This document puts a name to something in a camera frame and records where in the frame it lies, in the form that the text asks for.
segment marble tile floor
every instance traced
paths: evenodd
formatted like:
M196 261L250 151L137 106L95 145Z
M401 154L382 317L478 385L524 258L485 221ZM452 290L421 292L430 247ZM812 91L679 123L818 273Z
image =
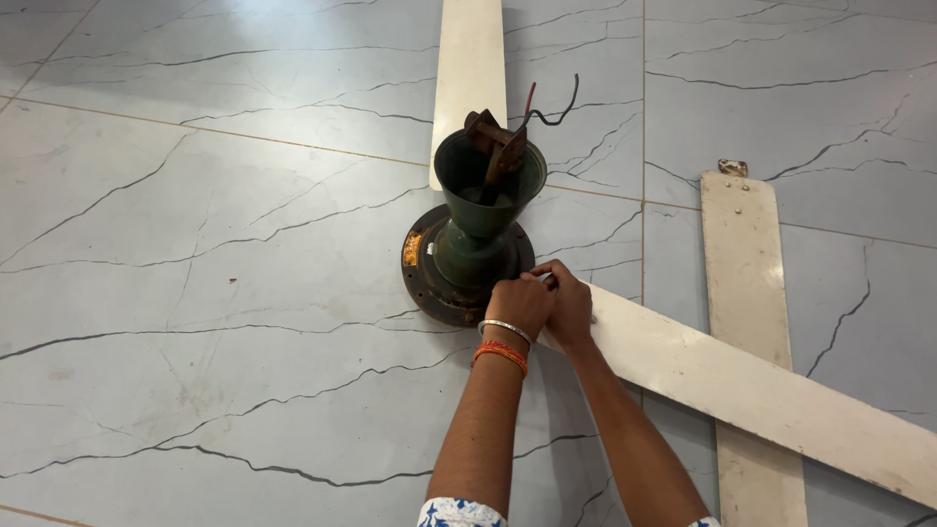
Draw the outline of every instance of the marble tile floor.
M745 159L778 192L795 370L937 431L937 5L503 6L511 124L531 82L556 113L582 79L530 128L539 261L707 330L696 178ZM0 525L415 519L477 343L397 270L442 203L439 9L0 0ZM711 419L631 390L718 510ZM805 479L811 526L937 525ZM511 521L628 524L548 350Z

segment metal bracelet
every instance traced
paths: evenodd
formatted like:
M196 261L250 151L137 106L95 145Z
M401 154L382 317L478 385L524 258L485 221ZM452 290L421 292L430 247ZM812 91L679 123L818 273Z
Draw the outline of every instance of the metal bracelet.
M489 324L491 324L491 325L499 325L499 326L501 326L501 327L507 327L508 329L510 329L511 331L513 331L514 333L516 333L516 334L520 335L521 337L523 337L524 340L526 340L526 341L528 342L528 344L530 345L530 347L533 348L533 340L530 339L530 336L529 336L527 333L524 333L524 330L523 330L523 329L517 327L516 325L510 325L510 324L508 324L508 323L506 323L506 322L502 322L502 321L500 321L500 320L483 320L483 321L479 322L479 323L478 323L478 334L479 334L479 335L484 335L484 327L487 326L487 325L489 325Z

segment blue and white printed shirt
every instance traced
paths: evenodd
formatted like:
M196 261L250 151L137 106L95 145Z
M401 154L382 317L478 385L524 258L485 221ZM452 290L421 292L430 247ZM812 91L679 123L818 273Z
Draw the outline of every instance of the blue and white printed shirt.
M423 505L417 527L508 527L508 521L488 505L461 498L433 498ZM710 516L687 527L720 527L720 524Z

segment orange label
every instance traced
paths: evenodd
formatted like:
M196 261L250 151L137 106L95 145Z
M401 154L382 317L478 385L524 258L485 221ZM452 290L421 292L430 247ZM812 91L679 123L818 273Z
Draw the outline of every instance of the orange label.
M407 234L407 241L404 242L404 266L411 267L416 265L416 257L420 251L420 239L423 235L410 231Z

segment human arm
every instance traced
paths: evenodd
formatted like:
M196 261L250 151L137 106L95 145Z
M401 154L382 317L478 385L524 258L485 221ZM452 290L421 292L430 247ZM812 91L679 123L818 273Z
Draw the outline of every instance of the human arm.
M558 296L547 329L570 357L586 392L632 525L687 527L708 517L706 505L680 460L628 395L592 340L589 287L559 260L538 265L531 273L552 273L544 283L555 287Z
M485 318L515 325L536 339L556 295L527 273L517 280L503 280L492 292ZM483 340L507 344L527 359L528 343L510 329L488 325ZM507 518L514 426L523 380L521 369L511 360L498 354L479 355L442 442L427 500L463 498L485 504Z

